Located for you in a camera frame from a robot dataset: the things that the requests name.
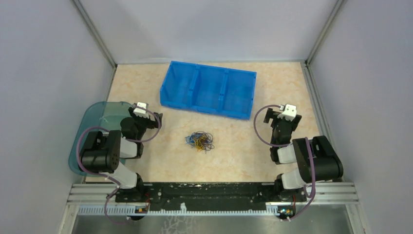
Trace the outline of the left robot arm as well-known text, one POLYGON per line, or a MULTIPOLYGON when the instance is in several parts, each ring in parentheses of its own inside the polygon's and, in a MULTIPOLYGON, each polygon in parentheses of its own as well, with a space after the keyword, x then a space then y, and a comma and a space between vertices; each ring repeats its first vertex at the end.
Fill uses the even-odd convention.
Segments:
POLYGON ((160 130, 162 113, 143 107, 130 107, 130 116, 120 121, 119 130, 90 131, 82 146, 77 146, 78 166, 91 174, 103 175, 116 185, 116 202, 145 202, 149 193, 142 177, 128 169, 121 160, 139 159, 143 155, 143 136, 148 129, 160 130))

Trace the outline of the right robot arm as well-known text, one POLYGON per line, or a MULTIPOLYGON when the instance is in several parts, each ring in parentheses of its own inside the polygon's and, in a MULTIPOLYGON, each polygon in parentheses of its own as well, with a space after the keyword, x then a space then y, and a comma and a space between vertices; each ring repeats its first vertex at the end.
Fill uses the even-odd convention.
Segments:
POLYGON ((297 164, 297 168, 275 180, 274 194, 280 201, 292 198, 307 184, 340 179, 344 174, 342 162, 326 136, 292 138, 300 120, 291 105, 281 106, 279 111, 268 106, 263 120, 272 128, 268 143, 272 161, 277 165, 297 164))

